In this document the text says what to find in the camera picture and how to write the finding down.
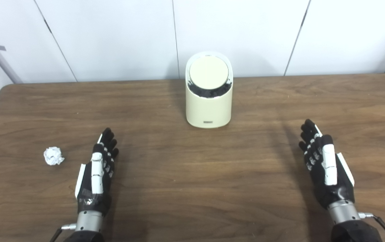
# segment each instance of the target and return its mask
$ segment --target round lid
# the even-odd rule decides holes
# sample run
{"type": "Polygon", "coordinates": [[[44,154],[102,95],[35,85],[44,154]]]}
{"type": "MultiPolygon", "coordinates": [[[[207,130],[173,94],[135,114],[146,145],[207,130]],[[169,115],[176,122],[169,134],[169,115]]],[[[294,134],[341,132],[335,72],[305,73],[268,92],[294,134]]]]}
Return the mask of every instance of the round lid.
{"type": "Polygon", "coordinates": [[[189,68],[191,81],[203,89],[216,89],[228,78],[227,64],[216,56],[203,56],[189,68]]]}

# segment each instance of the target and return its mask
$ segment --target crumpled paper ball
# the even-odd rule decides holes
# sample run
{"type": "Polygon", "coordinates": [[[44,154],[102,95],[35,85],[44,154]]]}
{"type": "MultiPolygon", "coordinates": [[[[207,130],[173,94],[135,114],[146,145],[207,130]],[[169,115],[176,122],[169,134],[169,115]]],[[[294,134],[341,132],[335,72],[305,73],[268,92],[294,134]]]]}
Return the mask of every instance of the crumpled paper ball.
{"type": "Polygon", "coordinates": [[[44,159],[48,165],[60,164],[64,158],[61,149],[58,147],[49,147],[43,153],[44,159]]]}

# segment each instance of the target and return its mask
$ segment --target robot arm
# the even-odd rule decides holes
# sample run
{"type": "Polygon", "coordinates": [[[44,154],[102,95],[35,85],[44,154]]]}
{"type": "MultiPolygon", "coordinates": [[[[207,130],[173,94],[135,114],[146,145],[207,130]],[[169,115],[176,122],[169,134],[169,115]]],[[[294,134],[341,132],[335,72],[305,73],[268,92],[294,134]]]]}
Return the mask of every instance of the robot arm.
{"type": "Polygon", "coordinates": [[[299,143],[314,184],[314,195],[330,213],[334,222],[332,242],[382,242],[378,230],[361,219],[373,217],[384,229],[385,224],[371,213],[358,213],[354,203],[354,178],[342,153],[335,153],[333,139],[322,135],[309,119],[301,127],[299,143]]]}
{"type": "Polygon", "coordinates": [[[119,153],[117,141],[107,128],[94,145],[91,161],[82,164],[77,178],[77,222],[63,225],[50,242],[54,242],[62,230],[75,230],[65,242],[104,242],[102,222],[111,206],[109,195],[114,159],[119,153]]]}

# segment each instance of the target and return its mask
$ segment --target white finger segment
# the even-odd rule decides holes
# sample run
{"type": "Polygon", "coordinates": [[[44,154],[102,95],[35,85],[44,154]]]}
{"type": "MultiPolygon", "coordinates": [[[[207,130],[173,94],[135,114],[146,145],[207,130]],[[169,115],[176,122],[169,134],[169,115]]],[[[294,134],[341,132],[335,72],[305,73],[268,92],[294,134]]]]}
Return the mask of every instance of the white finger segment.
{"type": "Polygon", "coordinates": [[[101,153],[93,153],[91,167],[91,185],[93,194],[103,193],[103,155],[101,153]]]}
{"type": "Polygon", "coordinates": [[[315,128],[317,129],[317,132],[318,132],[318,136],[319,136],[319,137],[322,137],[322,136],[323,136],[323,134],[321,133],[321,131],[320,131],[320,129],[318,128],[318,126],[317,126],[317,125],[315,125],[315,128]]]}
{"type": "Polygon", "coordinates": [[[338,171],[336,168],[335,146],[327,144],[323,146],[323,167],[326,174],[324,183],[327,186],[338,183],[338,171]]]}
{"type": "Polygon", "coordinates": [[[100,138],[98,138],[97,144],[100,144],[101,142],[101,137],[103,137],[103,134],[100,135],[100,138]]]}
{"type": "Polygon", "coordinates": [[[76,196],[76,199],[77,199],[77,195],[79,195],[80,187],[82,186],[85,167],[86,167],[86,164],[80,164],[79,176],[77,176],[76,189],[74,190],[74,195],[76,196]]]}
{"type": "Polygon", "coordinates": [[[348,167],[347,162],[345,161],[344,156],[342,155],[342,153],[338,153],[337,156],[338,156],[338,158],[339,158],[339,161],[340,161],[341,164],[342,164],[342,167],[343,167],[344,170],[345,170],[345,173],[346,173],[347,176],[348,176],[348,179],[350,180],[351,184],[352,184],[353,187],[354,187],[354,177],[353,177],[353,174],[351,173],[350,168],[348,167]]]}

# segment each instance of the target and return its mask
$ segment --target wooden table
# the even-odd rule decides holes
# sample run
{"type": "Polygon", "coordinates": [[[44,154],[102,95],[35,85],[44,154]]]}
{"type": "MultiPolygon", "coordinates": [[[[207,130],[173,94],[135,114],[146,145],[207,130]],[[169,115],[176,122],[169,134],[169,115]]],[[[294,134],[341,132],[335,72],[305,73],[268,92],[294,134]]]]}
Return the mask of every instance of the wooden table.
{"type": "Polygon", "coordinates": [[[306,118],[343,152],[358,210],[385,220],[385,74],[236,78],[232,120],[211,130],[187,123],[184,100],[182,80],[3,88],[0,242],[75,222],[79,165],[105,127],[120,148],[108,242],[329,241],[297,147],[306,118]],[[59,166],[44,162],[51,146],[59,166]]]}

